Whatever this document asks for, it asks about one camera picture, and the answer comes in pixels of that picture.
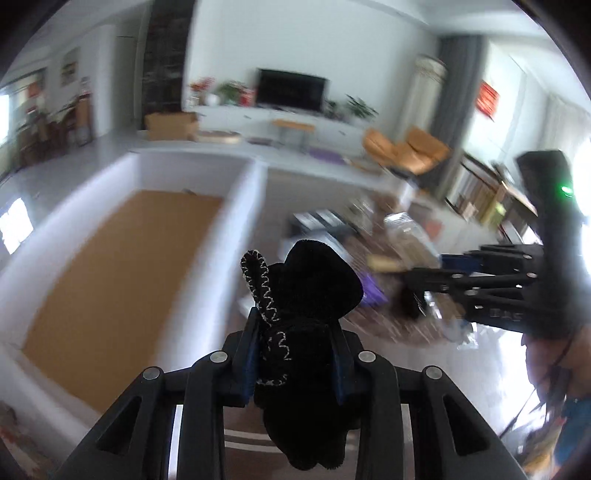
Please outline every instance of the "metal screw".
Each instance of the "metal screw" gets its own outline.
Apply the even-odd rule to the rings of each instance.
[[[425,373],[429,378],[432,378],[433,380],[439,380],[443,375],[441,369],[437,367],[427,367]]]
[[[215,364],[221,364],[222,362],[228,360],[228,354],[226,352],[218,350],[217,352],[212,353],[209,356],[209,359]]]
[[[144,373],[142,373],[142,377],[144,377],[146,380],[156,380],[159,376],[160,369],[156,367],[148,367],[146,370],[144,370]]]
[[[370,352],[369,350],[364,350],[363,352],[359,352],[359,360],[365,362],[366,364],[370,364],[375,360],[375,353]]]

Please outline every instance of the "wooden coffee table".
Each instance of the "wooden coffee table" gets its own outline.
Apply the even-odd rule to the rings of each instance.
[[[273,120],[272,124],[279,129],[279,145],[285,145],[283,138],[287,131],[296,130],[301,132],[300,150],[302,150],[304,153],[308,152],[310,147],[310,138],[316,131],[316,127],[314,125],[291,122],[289,120],[282,119]]]

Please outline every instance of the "cable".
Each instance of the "cable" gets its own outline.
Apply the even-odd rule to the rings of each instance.
[[[579,332],[581,331],[581,328],[576,329],[569,337],[568,341],[566,342],[566,345],[564,346],[562,352],[560,353],[560,355],[556,358],[556,360],[554,361],[554,363],[552,363],[552,365],[550,365],[548,371],[544,374],[544,376],[540,379],[539,383],[542,383],[544,380],[546,380],[552,373],[552,370],[557,367],[560,362],[562,360],[564,360],[564,357],[567,355],[567,353],[570,350],[570,347],[573,344],[574,338],[579,334]],[[525,403],[523,404],[523,406],[520,408],[519,412],[517,412],[517,415],[515,415],[515,417],[513,417],[513,419],[507,424],[507,426],[505,427],[505,430],[503,430],[501,432],[501,434],[499,435],[499,438],[502,439],[507,433],[509,433],[513,427],[515,426],[515,424],[517,423],[517,419],[519,418],[519,415],[521,415],[521,412],[523,412],[523,409],[525,408],[525,406],[528,404],[528,402],[530,401],[532,395],[534,394],[534,392],[536,391],[535,387],[534,389],[531,391],[530,396],[527,397],[527,400],[525,401]],[[541,401],[538,405],[536,405],[531,411],[537,410],[538,408],[540,408],[543,404],[545,403],[545,401]]]

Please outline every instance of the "orange armchair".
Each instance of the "orange armchair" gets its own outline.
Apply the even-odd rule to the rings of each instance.
[[[444,160],[449,148],[434,136],[412,127],[406,141],[397,144],[373,128],[365,132],[363,147],[383,167],[396,167],[421,175]]]

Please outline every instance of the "white cabinet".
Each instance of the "white cabinet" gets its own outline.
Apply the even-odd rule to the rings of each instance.
[[[270,135],[271,111],[265,108],[245,108],[230,106],[226,129],[240,132],[244,137],[264,137]]]
[[[232,130],[244,137],[277,140],[279,129],[273,120],[288,120],[316,127],[311,143],[320,148],[356,156],[363,154],[365,129],[315,115],[282,112],[268,108],[240,106],[198,106],[199,127],[203,130]],[[299,142],[300,133],[290,134],[287,142]]]
[[[226,130],[228,124],[228,107],[198,106],[199,128],[202,130]]]
[[[316,126],[316,142],[328,150],[347,155],[363,154],[363,128],[321,118]]]

